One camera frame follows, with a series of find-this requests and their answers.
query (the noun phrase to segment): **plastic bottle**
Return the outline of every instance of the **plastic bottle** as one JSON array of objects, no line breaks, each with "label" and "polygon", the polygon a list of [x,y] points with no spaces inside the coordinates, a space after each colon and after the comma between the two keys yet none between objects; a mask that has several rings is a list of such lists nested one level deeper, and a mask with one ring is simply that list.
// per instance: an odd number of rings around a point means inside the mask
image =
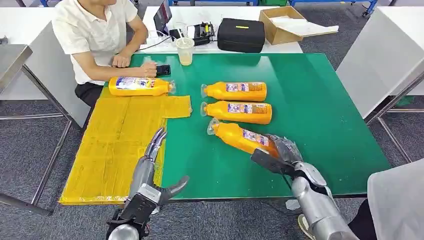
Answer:
[{"label": "plastic bottle", "polygon": [[274,157],[278,157],[274,144],[267,136],[260,135],[239,127],[236,123],[223,123],[213,118],[207,127],[207,134],[218,136],[224,143],[253,154],[260,148]]},{"label": "plastic bottle", "polygon": [[267,85],[264,82],[223,82],[212,85],[202,84],[201,96],[218,100],[264,101],[267,97]]},{"label": "plastic bottle", "polygon": [[200,114],[215,117],[219,120],[229,120],[252,124],[269,124],[273,109],[268,103],[218,101],[207,104],[202,102]]},{"label": "plastic bottle", "polygon": [[160,78],[116,76],[109,81],[109,91],[116,96],[160,96],[175,93],[176,86]]}]

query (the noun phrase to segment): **white paper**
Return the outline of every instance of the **white paper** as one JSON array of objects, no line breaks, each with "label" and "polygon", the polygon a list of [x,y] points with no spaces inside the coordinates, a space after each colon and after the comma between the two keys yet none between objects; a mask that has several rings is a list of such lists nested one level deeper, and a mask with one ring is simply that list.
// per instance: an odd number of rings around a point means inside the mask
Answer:
[{"label": "white paper", "polygon": [[195,38],[195,31],[196,31],[195,26],[188,26],[187,27],[187,36],[191,39],[194,39]]},{"label": "white paper", "polygon": [[283,30],[298,36],[310,36],[326,33],[334,33],[339,31],[339,26],[321,26],[306,19],[294,19],[288,16],[278,16],[270,18],[271,21]]}]

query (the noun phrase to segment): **robotic arm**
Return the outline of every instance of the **robotic arm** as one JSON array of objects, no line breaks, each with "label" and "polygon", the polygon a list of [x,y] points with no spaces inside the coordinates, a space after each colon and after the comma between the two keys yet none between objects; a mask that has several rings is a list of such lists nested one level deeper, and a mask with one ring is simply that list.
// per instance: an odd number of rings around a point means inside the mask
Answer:
[{"label": "robotic arm", "polygon": [[291,191],[315,239],[359,240],[340,214],[326,180],[313,165],[303,162],[296,144],[275,135],[268,137],[276,146],[279,158],[257,148],[250,159],[275,174],[291,178]]},{"label": "robotic arm", "polygon": [[153,183],[155,162],[159,148],[166,138],[167,132],[161,127],[148,144],[144,156],[135,166],[129,195],[122,211],[108,222],[108,240],[140,240],[149,235],[147,225],[154,211],[181,192],[189,181],[188,176],[168,188],[156,186]]}]

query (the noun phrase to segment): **black case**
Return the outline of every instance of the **black case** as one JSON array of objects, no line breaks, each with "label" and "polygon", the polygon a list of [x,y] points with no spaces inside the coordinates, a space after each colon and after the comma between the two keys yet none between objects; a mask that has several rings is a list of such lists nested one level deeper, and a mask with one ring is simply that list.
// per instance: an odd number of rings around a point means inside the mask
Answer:
[{"label": "black case", "polygon": [[217,40],[221,50],[260,53],[265,43],[264,23],[224,18],[219,25]]}]

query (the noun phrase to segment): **gray carpet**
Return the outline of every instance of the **gray carpet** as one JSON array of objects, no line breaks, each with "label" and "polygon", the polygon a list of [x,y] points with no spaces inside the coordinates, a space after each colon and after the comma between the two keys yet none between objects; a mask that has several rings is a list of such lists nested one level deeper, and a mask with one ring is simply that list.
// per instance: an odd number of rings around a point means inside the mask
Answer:
[{"label": "gray carpet", "polygon": [[[158,5],[151,1],[145,5]],[[296,6],[309,21],[324,26],[339,25],[337,34],[308,37],[300,44],[306,53],[325,53],[336,69],[350,45],[366,23],[360,17],[360,4],[299,4]],[[422,105],[421,98],[415,104]],[[0,102],[1,115],[50,113],[44,102]],[[414,159],[424,157],[422,137],[423,116],[390,113],[387,124],[406,151]],[[65,122],[62,119],[0,121],[0,192],[30,201],[47,161],[60,137]],[[395,146],[380,125],[370,130],[393,167],[405,164]],[[40,217],[0,204],[0,239],[2,240],[102,240],[107,230],[106,220],[116,206],[63,206],[57,203],[71,170],[82,133],[72,128],[66,138],[40,205],[54,209],[53,216]],[[337,199],[343,215],[350,221],[362,199]],[[167,205],[151,220],[148,239],[163,240],[299,240],[298,211],[285,209],[283,201],[239,200],[226,202],[192,202]]]}]

